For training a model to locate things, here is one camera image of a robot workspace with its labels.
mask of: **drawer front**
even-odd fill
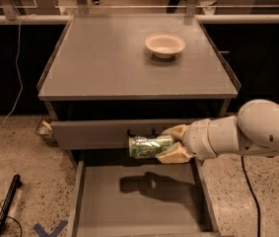
[[[127,148],[129,135],[161,134],[195,119],[54,121],[52,132],[62,150]]]

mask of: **can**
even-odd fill
[[[155,158],[156,154],[166,151],[174,144],[170,135],[159,135],[154,138],[146,136],[129,137],[129,154],[136,159]]]

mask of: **blue cross mark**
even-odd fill
[[[53,230],[53,232],[50,235],[47,234],[47,232],[38,223],[34,226],[33,230],[39,237],[57,237],[59,233],[66,227],[67,224],[68,221],[61,220],[60,224],[56,227],[56,229]]]

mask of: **white robotic arm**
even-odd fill
[[[178,142],[156,157],[163,163],[216,158],[220,154],[279,155],[279,105],[253,100],[238,116],[202,119],[164,131]]]

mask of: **bowl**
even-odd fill
[[[146,38],[145,44],[159,58],[168,59],[185,49],[185,41],[175,35],[158,33]]]

